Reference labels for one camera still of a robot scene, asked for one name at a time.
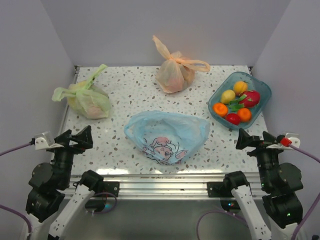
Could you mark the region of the orange tangerine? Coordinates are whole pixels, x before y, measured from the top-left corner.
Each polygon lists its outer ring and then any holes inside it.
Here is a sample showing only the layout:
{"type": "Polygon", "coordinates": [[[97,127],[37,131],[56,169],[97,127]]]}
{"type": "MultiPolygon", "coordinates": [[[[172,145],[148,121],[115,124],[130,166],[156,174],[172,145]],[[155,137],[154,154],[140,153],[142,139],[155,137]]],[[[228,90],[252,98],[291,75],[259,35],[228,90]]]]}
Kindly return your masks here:
{"type": "Polygon", "coordinates": [[[212,106],[213,111],[220,117],[224,118],[228,114],[228,107],[220,102],[215,103],[212,106]]]}
{"type": "Polygon", "coordinates": [[[237,115],[242,123],[247,123],[251,121],[252,112],[248,108],[241,108],[237,111],[237,115]]]}

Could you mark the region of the red apple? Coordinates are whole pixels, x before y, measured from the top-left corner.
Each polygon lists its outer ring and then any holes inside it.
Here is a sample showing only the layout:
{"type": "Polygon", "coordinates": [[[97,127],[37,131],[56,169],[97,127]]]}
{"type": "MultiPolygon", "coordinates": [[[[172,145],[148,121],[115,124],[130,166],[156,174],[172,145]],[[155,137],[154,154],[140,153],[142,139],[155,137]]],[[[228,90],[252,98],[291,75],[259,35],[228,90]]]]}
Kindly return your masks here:
{"type": "Polygon", "coordinates": [[[241,123],[241,118],[236,113],[229,113],[226,115],[225,119],[233,124],[238,126],[241,123]]]}

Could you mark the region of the red dragon fruit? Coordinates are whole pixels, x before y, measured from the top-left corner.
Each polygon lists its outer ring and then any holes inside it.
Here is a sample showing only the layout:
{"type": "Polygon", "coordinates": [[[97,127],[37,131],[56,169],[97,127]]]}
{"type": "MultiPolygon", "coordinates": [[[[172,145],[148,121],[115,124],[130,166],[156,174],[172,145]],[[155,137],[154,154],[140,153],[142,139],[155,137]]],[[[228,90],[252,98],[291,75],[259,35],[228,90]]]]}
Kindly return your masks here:
{"type": "Polygon", "coordinates": [[[259,92],[255,90],[244,91],[239,98],[231,100],[229,102],[229,108],[231,111],[236,112],[242,108],[253,108],[255,107],[261,99],[259,92]]]}

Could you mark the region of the yellow lemon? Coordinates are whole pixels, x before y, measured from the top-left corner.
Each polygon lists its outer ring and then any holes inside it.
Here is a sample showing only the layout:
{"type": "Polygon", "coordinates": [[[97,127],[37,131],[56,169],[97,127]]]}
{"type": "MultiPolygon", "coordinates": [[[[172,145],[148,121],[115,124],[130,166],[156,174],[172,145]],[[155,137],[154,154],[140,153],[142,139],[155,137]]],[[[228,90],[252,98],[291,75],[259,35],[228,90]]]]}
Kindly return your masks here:
{"type": "Polygon", "coordinates": [[[221,94],[220,102],[222,104],[229,104],[231,101],[236,99],[236,94],[233,90],[228,89],[221,94]]]}

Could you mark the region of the yellow mango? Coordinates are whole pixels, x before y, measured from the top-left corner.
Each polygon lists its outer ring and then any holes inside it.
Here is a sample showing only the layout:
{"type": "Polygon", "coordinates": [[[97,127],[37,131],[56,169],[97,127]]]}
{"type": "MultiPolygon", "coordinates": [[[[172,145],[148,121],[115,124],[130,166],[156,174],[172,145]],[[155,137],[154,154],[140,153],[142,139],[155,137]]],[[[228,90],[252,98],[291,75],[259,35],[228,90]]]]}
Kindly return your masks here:
{"type": "Polygon", "coordinates": [[[243,92],[248,90],[248,84],[245,81],[237,81],[233,85],[233,91],[236,96],[240,96],[243,92]]]}

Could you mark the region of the blue plastic bag with fruit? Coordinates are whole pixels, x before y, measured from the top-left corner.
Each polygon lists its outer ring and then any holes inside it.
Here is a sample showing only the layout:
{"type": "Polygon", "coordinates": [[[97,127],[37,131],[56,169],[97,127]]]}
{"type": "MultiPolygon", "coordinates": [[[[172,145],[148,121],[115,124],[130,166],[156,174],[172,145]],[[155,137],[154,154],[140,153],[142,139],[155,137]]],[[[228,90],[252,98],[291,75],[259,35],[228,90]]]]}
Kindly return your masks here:
{"type": "Polygon", "coordinates": [[[204,146],[210,123],[196,116],[158,110],[132,116],[125,136],[149,159],[160,165],[180,164],[204,146]]]}

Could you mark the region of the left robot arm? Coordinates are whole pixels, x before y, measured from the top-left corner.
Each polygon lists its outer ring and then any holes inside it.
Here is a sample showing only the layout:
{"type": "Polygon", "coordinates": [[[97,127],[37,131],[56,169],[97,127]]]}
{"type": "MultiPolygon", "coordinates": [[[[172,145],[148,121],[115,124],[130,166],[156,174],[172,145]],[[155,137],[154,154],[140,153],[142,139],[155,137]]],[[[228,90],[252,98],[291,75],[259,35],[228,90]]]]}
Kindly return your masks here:
{"type": "Polygon", "coordinates": [[[116,204],[107,207],[108,197],[117,199],[120,191],[118,181],[105,181],[93,170],[85,171],[78,181],[71,184],[74,156],[93,148],[91,126],[77,134],[69,129],[57,137],[50,132],[36,135],[31,144],[35,150],[53,154],[51,162],[38,164],[31,173],[25,211],[27,213],[26,240],[63,240],[68,228],[83,210],[92,209],[92,214],[112,211],[116,204]],[[71,185],[75,191],[66,206],[60,210],[65,198],[64,190],[71,185]]]}

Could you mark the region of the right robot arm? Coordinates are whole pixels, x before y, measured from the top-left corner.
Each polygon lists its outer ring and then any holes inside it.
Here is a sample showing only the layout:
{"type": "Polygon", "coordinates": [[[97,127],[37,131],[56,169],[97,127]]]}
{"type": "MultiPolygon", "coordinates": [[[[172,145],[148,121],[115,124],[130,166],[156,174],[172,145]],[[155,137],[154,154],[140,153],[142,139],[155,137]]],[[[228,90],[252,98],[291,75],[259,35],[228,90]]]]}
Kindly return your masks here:
{"type": "Polygon", "coordinates": [[[294,240],[303,219],[303,207],[296,192],[303,189],[301,170],[292,163],[280,163],[279,154],[294,150],[301,144],[298,134],[273,136],[264,131],[262,137],[249,135],[239,129],[236,149],[253,148],[247,155],[255,157],[263,206],[268,215],[267,226],[254,202],[252,189],[242,171],[224,175],[222,182],[208,182],[210,198],[233,197],[239,206],[253,240],[294,240]]]}

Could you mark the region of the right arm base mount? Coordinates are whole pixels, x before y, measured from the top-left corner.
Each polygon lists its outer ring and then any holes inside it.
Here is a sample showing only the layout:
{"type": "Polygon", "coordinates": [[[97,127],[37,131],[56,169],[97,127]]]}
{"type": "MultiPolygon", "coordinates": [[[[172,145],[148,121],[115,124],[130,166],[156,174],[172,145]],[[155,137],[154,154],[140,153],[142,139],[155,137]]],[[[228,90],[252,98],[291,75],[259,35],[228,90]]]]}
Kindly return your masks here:
{"type": "Polygon", "coordinates": [[[250,186],[242,171],[230,172],[224,175],[222,181],[210,181],[206,183],[209,198],[233,198],[232,190],[240,186],[250,186]]]}

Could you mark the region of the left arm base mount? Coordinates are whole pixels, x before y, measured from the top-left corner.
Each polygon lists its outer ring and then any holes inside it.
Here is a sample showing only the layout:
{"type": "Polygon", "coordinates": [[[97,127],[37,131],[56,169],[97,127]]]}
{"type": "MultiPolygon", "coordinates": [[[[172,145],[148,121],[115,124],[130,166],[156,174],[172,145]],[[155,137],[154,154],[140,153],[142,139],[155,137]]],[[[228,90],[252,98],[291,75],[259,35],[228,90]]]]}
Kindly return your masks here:
{"type": "Polygon", "coordinates": [[[78,185],[84,185],[89,191],[99,193],[110,193],[118,197],[120,191],[120,183],[118,181],[104,181],[104,177],[93,170],[84,172],[78,185]]]}

